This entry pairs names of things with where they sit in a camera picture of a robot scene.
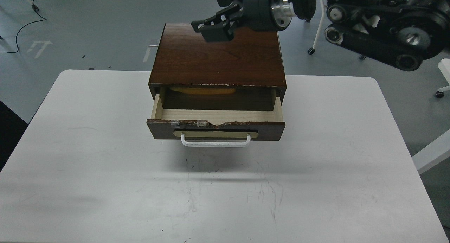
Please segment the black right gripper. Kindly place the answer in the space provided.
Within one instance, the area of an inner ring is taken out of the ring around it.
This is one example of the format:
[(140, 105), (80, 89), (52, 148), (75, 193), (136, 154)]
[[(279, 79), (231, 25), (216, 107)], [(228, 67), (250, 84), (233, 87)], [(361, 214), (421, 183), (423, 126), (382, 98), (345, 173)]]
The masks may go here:
[(191, 22), (193, 30), (206, 42), (231, 41), (242, 24), (254, 31), (283, 31), (294, 17), (294, 5), (289, 0), (216, 1), (220, 11), (205, 20)]

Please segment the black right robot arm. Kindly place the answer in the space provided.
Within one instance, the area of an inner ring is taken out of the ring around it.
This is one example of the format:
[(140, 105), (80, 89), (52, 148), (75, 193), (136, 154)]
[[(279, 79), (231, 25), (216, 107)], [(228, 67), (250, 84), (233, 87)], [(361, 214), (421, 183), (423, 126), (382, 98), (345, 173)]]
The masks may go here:
[[(234, 31), (282, 31), (293, 17), (309, 21), (317, 0), (216, 0), (212, 17), (191, 22), (207, 42)], [(326, 0), (328, 42), (403, 71), (414, 71), (449, 44), (449, 0)]]

